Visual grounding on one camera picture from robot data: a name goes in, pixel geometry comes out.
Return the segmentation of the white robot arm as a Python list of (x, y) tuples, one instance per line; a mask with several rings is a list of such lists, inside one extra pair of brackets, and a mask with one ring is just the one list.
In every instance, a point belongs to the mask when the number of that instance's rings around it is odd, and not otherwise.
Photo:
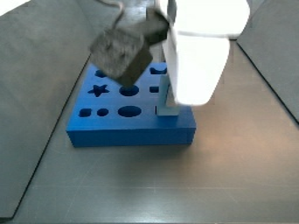
[(200, 106), (213, 94), (229, 56), (229, 41), (248, 22), (247, 0), (155, 0), (171, 22), (163, 53), (173, 101)]

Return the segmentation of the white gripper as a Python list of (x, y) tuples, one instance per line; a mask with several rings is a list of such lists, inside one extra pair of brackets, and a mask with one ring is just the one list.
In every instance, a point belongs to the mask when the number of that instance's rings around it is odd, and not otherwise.
[(227, 64), (229, 41), (168, 32), (163, 53), (175, 102), (191, 106), (205, 104)]

